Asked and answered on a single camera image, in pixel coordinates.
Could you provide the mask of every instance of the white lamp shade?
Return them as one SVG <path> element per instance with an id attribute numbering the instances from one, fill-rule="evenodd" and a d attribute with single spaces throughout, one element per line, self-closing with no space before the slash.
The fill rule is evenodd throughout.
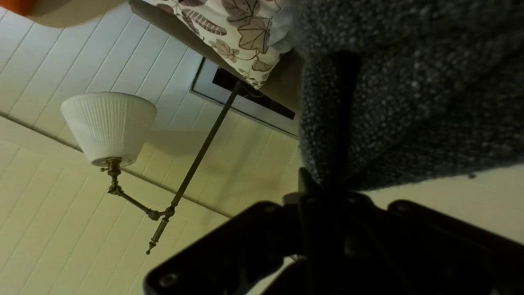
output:
<path id="1" fill-rule="evenodd" d="M 94 165 L 120 157 L 130 165 L 141 152 L 156 106 L 128 93 L 84 93 L 63 103 L 63 114 Z"/>

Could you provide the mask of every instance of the gray knit fabric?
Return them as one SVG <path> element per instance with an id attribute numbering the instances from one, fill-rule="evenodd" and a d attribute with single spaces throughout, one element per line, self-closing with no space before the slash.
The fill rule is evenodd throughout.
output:
<path id="1" fill-rule="evenodd" d="M 524 1 L 298 0 L 302 149 L 356 190 L 524 162 Z"/>

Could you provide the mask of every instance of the patterned fabric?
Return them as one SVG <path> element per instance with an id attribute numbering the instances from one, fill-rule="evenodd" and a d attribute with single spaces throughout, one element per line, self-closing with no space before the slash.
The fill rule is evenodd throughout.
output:
<path id="1" fill-rule="evenodd" d="M 284 29 L 290 29 L 285 21 L 272 21 L 287 0 L 145 1 L 176 14 L 256 88 L 280 60 L 280 50 L 269 45 L 271 34 L 285 37 Z"/>
<path id="2" fill-rule="evenodd" d="M 524 1 L 298 0 L 302 149 L 369 190 L 524 162 Z"/>

